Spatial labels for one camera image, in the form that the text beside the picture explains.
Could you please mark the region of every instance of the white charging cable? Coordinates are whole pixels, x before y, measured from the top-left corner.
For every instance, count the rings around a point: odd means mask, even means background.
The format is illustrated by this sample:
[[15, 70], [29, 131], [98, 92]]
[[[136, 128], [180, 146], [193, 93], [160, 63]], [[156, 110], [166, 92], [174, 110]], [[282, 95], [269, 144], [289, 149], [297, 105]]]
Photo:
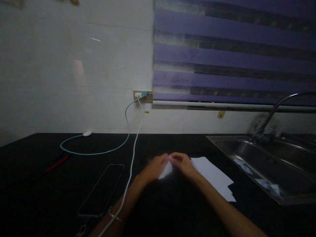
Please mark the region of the white charging cable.
[[135, 142], [134, 142], [133, 158], [132, 158], [132, 163], [131, 163], [131, 169], [130, 169], [129, 179], [128, 179], [128, 182], [127, 182], [127, 185], [126, 185], [126, 188], [125, 188], [125, 192], [124, 192], [124, 195], [123, 195], [122, 204], [121, 204], [119, 210], [117, 211], [117, 213], [112, 217], [112, 219], [110, 220], [110, 222], [106, 225], [106, 227], [102, 230], [102, 232], [98, 235], [98, 237], [101, 237], [101, 236], [104, 234], [104, 232], [109, 228], [109, 226], [110, 226], [110, 225], [112, 224], [112, 222], [116, 219], [116, 217], [118, 216], [118, 214], [121, 212], [122, 207], [123, 207], [123, 205], [124, 205], [126, 192], [127, 192], [128, 185], [129, 185], [129, 182], [131, 181], [131, 177], [132, 177], [132, 168], [133, 168], [133, 162], [134, 162], [134, 156], [135, 156], [135, 145], [136, 145], [136, 141], [137, 141], [137, 138], [138, 138], [139, 130], [140, 130], [140, 128], [141, 128], [141, 126], [142, 126], [142, 123], [143, 123], [144, 115], [145, 115], [145, 114], [143, 114], [142, 121], [141, 121], [141, 125], [139, 126], [139, 129], [138, 129], [137, 135], [136, 135], [136, 139], [135, 139]]

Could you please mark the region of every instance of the wall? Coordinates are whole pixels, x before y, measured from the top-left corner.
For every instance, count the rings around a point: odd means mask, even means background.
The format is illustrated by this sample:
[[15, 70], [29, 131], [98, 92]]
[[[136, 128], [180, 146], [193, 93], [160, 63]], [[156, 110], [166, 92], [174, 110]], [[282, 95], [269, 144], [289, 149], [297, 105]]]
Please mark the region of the wall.
[[[127, 133], [133, 89], [152, 90], [154, 4], [149, 0], [26, 0], [0, 4], [0, 145], [36, 132]], [[262, 113], [145, 105], [141, 133], [246, 133]], [[127, 116], [136, 133], [141, 109]], [[290, 133], [315, 115], [276, 114]]]

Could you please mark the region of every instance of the smartphone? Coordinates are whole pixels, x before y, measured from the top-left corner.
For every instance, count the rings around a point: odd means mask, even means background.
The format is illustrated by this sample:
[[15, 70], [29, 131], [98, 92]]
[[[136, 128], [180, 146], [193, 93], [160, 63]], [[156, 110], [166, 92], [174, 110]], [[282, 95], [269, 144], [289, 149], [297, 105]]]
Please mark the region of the smartphone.
[[108, 207], [119, 182], [124, 165], [108, 165], [86, 200], [78, 210], [78, 216], [101, 217]]

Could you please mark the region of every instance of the bracelet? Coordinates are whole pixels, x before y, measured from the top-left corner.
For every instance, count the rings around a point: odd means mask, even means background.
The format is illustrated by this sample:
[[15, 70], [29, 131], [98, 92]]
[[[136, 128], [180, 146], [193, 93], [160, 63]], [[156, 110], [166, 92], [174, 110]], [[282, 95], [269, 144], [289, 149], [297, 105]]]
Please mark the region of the bracelet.
[[[108, 211], [108, 214], [110, 215], [110, 217], [113, 218], [114, 215], [111, 213], [111, 211], [112, 211], [112, 206], [110, 206], [109, 211]], [[118, 217], [116, 217], [115, 219], [118, 220], [118, 221], [120, 221], [120, 222], [122, 222], [122, 219], [120, 219], [120, 218], [118, 218]]]

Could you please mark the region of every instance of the purple blind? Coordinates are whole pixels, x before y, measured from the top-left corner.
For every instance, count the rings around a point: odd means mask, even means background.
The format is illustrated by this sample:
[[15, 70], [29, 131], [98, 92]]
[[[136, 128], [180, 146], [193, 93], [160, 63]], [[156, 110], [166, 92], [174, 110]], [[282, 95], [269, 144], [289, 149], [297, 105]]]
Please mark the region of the purple blind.
[[316, 3], [289, 1], [156, 0], [153, 99], [274, 104], [316, 92]]

